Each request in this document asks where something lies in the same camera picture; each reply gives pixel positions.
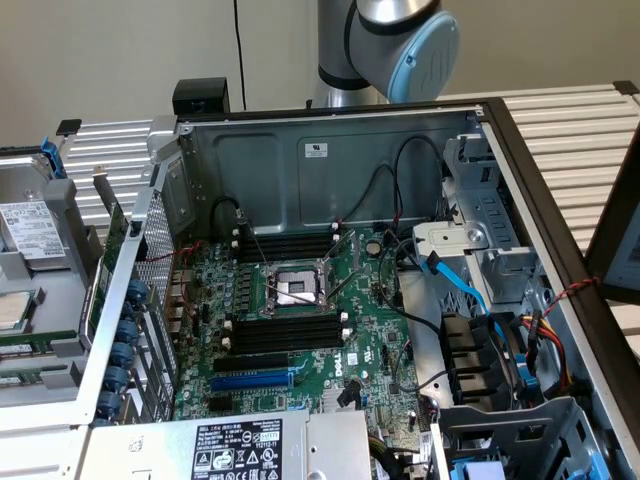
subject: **warning label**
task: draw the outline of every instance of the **warning label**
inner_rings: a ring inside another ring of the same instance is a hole
[[[64,257],[62,242],[44,202],[5,203],[0,214],[27,260]]]
[[[282,478],[282,420],[201,425],[192,480]]]

